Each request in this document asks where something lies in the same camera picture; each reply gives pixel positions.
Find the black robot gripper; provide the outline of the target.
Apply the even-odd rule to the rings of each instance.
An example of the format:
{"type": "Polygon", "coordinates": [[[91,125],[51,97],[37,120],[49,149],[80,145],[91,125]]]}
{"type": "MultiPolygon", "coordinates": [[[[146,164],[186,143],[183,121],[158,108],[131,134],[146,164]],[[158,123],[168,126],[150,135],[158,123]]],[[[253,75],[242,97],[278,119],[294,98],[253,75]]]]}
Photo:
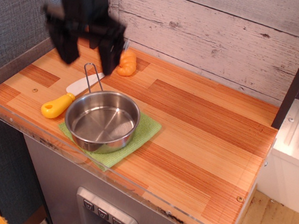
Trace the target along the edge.
{"type": "Polygon", "coordinates": [[[119,65],[124,47],[125,26],[109,15],[101,23],[89,25],[81,21],[81,0],[61,0],[60,5],[46,4],[46,27],[60,58],[73,63],[78,57],[78,38],[87,38],[92,44],[99,44],[102,72],[108,76],[119,65]]]}

